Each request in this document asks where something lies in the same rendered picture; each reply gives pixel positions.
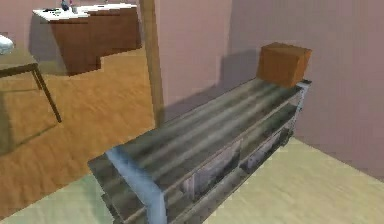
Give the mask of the brown kitchen counter cabinet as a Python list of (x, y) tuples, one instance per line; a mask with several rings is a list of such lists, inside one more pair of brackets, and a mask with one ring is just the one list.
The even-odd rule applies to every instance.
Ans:
[(138, 6), (129, 3), (35, 9), (29, 51), (51, 74), (78, 75), (101, 68), (105, 56), (141, 47)]

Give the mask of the grey wooden shelf unit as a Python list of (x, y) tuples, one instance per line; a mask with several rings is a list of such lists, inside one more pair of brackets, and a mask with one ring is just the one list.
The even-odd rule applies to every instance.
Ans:
[(252, 79), (90, 160), (112, 224), (203, 224), (288, 143), (310, 85)]

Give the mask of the brown cardboard box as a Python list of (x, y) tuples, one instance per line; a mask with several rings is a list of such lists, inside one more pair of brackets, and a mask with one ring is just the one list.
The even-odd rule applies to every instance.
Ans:
[(311, 49), (279, 42), (262, 46), (256, 76), (282, 87), (293, 87), (303, 80), (311, 54)]

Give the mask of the dark wooden table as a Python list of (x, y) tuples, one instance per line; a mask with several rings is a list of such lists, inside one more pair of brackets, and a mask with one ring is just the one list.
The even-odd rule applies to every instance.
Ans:
[(56, 120), (61, 123), (62, 118), (55, 102), (47, 88), (45, 80), (42, 77), (39, 64), (34, 57), (24, 48), (14, 48), (10, 53), (0, 55), (0, 78), (10, 77), (21, 73), (30, 72), (37, 84), (42, 90), (53, 110)]

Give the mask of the white bowl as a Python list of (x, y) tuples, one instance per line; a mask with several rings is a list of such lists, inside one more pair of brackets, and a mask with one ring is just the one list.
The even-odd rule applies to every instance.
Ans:
[(0, 55), (9, 54), (14, 49), (14, 42), (0, 34)]

